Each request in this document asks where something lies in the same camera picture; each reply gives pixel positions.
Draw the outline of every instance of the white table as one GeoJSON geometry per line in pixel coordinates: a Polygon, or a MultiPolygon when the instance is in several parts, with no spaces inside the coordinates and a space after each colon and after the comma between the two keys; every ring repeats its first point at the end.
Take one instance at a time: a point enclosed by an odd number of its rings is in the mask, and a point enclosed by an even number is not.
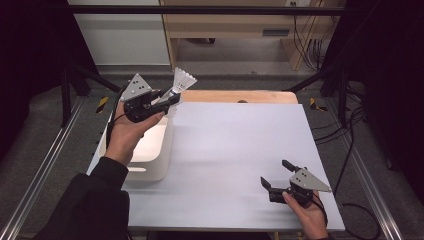
{"type": "MultiPolygon", "coordinates": [[[[308,167],[327,185],[309,125],[299,104],[183,102],[174,116],[166,177],[126,182],[130,228],[148,230],[285,231],[301,229],[287,205],[270,203],[260,176],[286,188],[308,167]]],[[[90,170],[97,163],[93,158],[90,170]]],[[[328,230],[344,230],[332,193],[320,193],[328,230]]]]}

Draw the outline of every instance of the metal frame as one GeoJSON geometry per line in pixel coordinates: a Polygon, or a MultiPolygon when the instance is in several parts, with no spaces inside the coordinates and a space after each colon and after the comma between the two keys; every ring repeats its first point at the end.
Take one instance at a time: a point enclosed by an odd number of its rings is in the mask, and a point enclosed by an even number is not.
{"type": "MultiPolygon", "coordinates": [[[[334,100],[329,101],[326,100],[327,105],[329,106],[329,110],[333,115],[334,119],[338,119],[336,114],[336,104],[334,100]]],[[[343,135],[343,143],[346,149],[349,149],[350,142],[352,141],[352,136],[349,132],[343,135]]],[[[361,155],[359,154],[358,149],[353,145],[352,155],[350,157],[353,167],[355,169],[356,174],[358,175],[358,179],[361,182],[362,187],[364,188],[365,195],[368,197],[371,207],[374,210],[374,214],[376,215],[378,221],[380,222],[381,229],[384,232],[384,235],[389,240],[401,240],[403,239],[400,230],[393,219],[392,214],[390,213],[389,208],[386,205],[380,191],[374,179],[372,178],[370,172],[365,166],[361,155]]]]}

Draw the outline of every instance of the black cable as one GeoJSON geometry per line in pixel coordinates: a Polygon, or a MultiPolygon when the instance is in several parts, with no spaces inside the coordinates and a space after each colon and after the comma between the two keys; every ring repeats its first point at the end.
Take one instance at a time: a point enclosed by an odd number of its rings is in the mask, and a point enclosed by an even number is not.
{"type": "MultiPolygon", "coordinates": [[[[354,125],[356,125],[356,124],[357,124],[360,120],[362,120],[362,119],[364,119],[364,117],[361,117],[360,119],[356,120],[356,122],[354,122],[354,123],[353,123],[353,126],[354,126],[354,125]]],[[[339,137],[341,137],[341,136],[345,135],[345,134],[346,134],[346,133],[350,130],[350,128],[351,128],[351,127],[347,128],[347,129],[346,129],[346,131],[344,131],[343,133],[341,133],[341,134],[339,134],[339,135],[337,135],[337,136],[335,136],[335,137],[333,137],[333,138],[330,138],[329,140],[327,140],[327,141],[325,141],[325,142],[316,143],[316,145],[321,145],[321,144],[324,144],[324,143],[331,142],[331,141],[333,141],[333,140],[335,140],[335,139],[337,139],[337,138],[339,138],[339,137]]]]}
{"type": "MultiPolygon", "coordinates": [[[[355,110],[353,110],[353,112],[352,112],[352,114],[351,114],[351,117],[350,117],[350,119],[349,119],[349,121],[348,121],[348,124],[350,124],[350,128],[349,128],[349,131],[350,131],[350,134],[351,134],[351,142],[350,142],[350,146],[349,146],[349,150],[348,150],[348,153],[346,154],[346,158],[345,158],[345,160],[344,160],[344,163],[343,163],[343,166],[342,166],[342,170],[341,170],[341,172],[340,172],[340,175],[339,175],[339,178],[338,178],[338,180],[337,180],[337,183],[336,183],[336,186],[334,187],[334,190],[333,190],[333,193],[334,193],[334,197],[336,197],[336,195],[337,195],[337,190],[338,190],[338,188],[339,188],[339,185],[340,185],[340,182],[341,182],[341,179],[342,179],[342,176],[343,176],[343,174],[344,174],[344,172],[345,172],[345,169],[346,169],[346,166],[347,166],[347,163],[348,163],[348,160],[349,160],[349,157],[350,157],[350,154],[351,154],[351,152],[352,152],[352,149],[353,149],[353,143],[354,143],[354,132],[353,132],[353,119],[355,118],[355,115],[356,114],[358,114],[358,113],[361,113],[361,112],[363,112],[364,110],[362,109],[362,106],[360,106],[360,107],[358,107],[358,108],[356,108],[355,110]]],[[[365,212],[367,212],[372,218],[373,218],[373,220],[375,221],[375,223],[376,223],[376,225],[377,225],[377,233],[376,233],[376,235],[374,236],[374,237],[372,237],[372,238],[363,238],[363,237],[361,237],[361,236],[359,236],[359,235],[357,235],[357,234],[355,234],[355,233],[353,233],[351,230],[349,230],[348,228],[346,228],[345,229],[345,231],[347,232],[347,233],[349,233],[350,235],[352,235],[353,237],[356,237],[356,238],[358,238],[358,239],[360,239],[360,240],[376,240],[376,239],[378,239],[378,237],[380,236],[380,234],[381,234],[381,229],[380,229],[380,224],[379,224],[379,222],[378,222],[378,220],[377,220],[377,218],[374,216],[374,214],[372,213],[372,212],[370,212],[368,209],[366,209],[365,207],[363,207],[363,206],[360,206],[360,205],[358,205],[358,204],[354,204],[354,203],[342,203],[342,206],[354,206],[354,207],[358,207],[358,208],[360,208],[360,209],[362,209],[362,210],[364,210],[365,212]]]]}
{"type": "Polygon", "coordinates": [[[294,42],[294,46],[296,47],[296,49],[297,49],[297,51],[299,52],[300,56],[302,57],[303,61],[306,63],[306,66],[308,66],[310,69],[315,70],[315,69],[313,68],[313,66],[311,66],[311,65],[308,63],[307,59],[305,58],[305,56],[304,56],[304,54],[303,54],[303,53],[305,53],[305,48],[303,47],[303,45],[302,45],[302,39],[300,38],[299,33],[297,32],[297,21],[296,21],[296,18],[297,18],[297,16],[296,16],[296,15],[293,15],[293,20],[294,20],[294,34],[293,34],[293,42],[294,42]],[[298,38],[298,39],[299,39],[299,41],[300,41],[300,46],[302,47],[302,51],[300,51],[299,47],[297,46],[297,42],[296,42],[296,35],[297,35],[297,38],[298,38]]]}
{"type": "MultiPolygon", "coordinates": [[[[351,118],[349,119],[349,121],[354,121],[354,120],[358,120],[358,119],[355,119],[354,118],[354,116],[353,116],[353,118],[352,118],[352,116],[351,116],[351,118]]],[[[342,129],[344,129],[344,127],[339,127],[338,129],[336,129],[334,132],[332,132],[332,133],[330,133],[330,134],[328,134],[328,135],[326,135],[326,136],[324,136],[324,137],[320,137],[320,138],[317,138],[317,139],[314,139],[314,141],[315,142],[317,142],[317,141],[320,141],[320,140],[324,140],[324,139],[326,139],[326,138],[329,138],[329,137],[331,137],[331,136],[333,136],[334,134],[336,134],[337,132],[339,132],[340,130],[342,130],[342,129]]]]}
{"type": "Polygon", "coordinates": [[[324,209],[324,205],[321,206],[320,204],[318,204],[313,199],[311,199],[310,202],[313,203],[315,206],[317,206],[321,210],[322,214],[324,215],[325,226],[327,226],[327,224],[328,224],[328,217],[327,217],[327,212],[324,209]]]}
{"type": "Polygon", "coordinates": [[[349,145],[349,150],[348,150],[348,152],[346,154],[346,157],[345,157],[345,160],[344,160],[344,163],[343,163],[343,166],[342,166],[342,170],[341,170],[340,175],[339,175],[339,178],[338,178],[338,180],[336,182],[336,186],[334,187],[334,190],[333,190],[334,197],[337,195],[337,190],[339,188],[339,185],[340,185],[342,176],[344,174],[344,171],[346,170],[346,165],[347,165],[347,162],[349,160],[350,153],[352,152],[352,149],[353,149],[353,142],[354,142],[355,139],[354,139],[354,134],[353,134],[352,119],[355,117],[355,115],[358,113],[357,111],[359,111],[359,110],[363,111],[362,106],[360,106],[360,107],[356,108],[355,110],[353,110],[353,112],[352,112],[352,114],[350,116],[350,119],[348,121],[348,124],[350,124],[350,129],[349,130],[350,130],[350,134],[351,134],[351,141],[350,141],[350,145],[349,145]]]}
{"type": "Polygon", "coordinates": [[[357,208],[360,208],[360,209],[364,210],[366,213],[368,213],[368,214],[372,217],[372,219],[374,220],[374,222],[375,222],[375,223],[376,223],[376,225],[377,225],[377,233],[376,233],[376,234],[375,234],[375,236],[374,236],[374,237],[372,237],[372,238],[364,238],[364,237],[361,237],[361,236],[359,236],[359,235],[357,235],[357,234],[353,233],[351,230],[349,230],[349,229],[347,229],[347,228],[346,228],[346,229],[345,229],[345,231],[346,231],[347,233],[349,233],[349,234],[350,234],[350,235],[352,235],[353,237],[356,237],[357,239],[360,239],[360,240],[376,240],[376,239],[378,239],[378,238],[380,237],[380,234],[381,234],[380,224],[379,224],[379,222],[378,222],[377,218],[374,216],[374,214],[373,214],[370,210],[366,209],[365,207],[363,207],[363,206],[361,206],[361,205],[355,204],[355,203],[342,203],[342,206],[343,206],[343,207],[346,207],[346,206],[357,207],[357,208]]]}

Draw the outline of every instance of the human hand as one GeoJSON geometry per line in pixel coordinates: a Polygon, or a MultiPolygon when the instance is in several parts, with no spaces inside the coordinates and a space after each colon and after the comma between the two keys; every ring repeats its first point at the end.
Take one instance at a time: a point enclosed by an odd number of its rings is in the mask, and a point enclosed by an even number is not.
{"type": "MultiPolygon", "coordinates": [[[[318,192],[314,191],[314,201],[319,203],[318,192]]],[[[299,218],[303,231],[308,239],[328,238],[328,232],[324,220],[324,214],[315,204],[303,208],[299,203],[287,192],[283,192],[284,200],[287,205],[299,218]]]]}
{"type": "Polygon", "coordinates": [[[124,114],[124,104],[118,103],[114,119],[114,127],[105,157],[111,158],[124,166],[131,161],[137,143],[144,133],[155,126],[165,115],[164,112],[150,116],[146,120],[133,123],[124,114]]]}

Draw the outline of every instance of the white cabinet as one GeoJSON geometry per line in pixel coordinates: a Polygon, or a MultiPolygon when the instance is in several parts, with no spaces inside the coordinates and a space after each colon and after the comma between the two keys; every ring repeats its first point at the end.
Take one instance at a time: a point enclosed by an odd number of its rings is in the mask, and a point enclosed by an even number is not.
{"type": "MultiPolygon", "coordinates": [[[[70,5],[159,5],[157,0],[68,0],[70,5]]],[[[96,65],[169,65],[161,15],[75,14],[96,65]]]]}

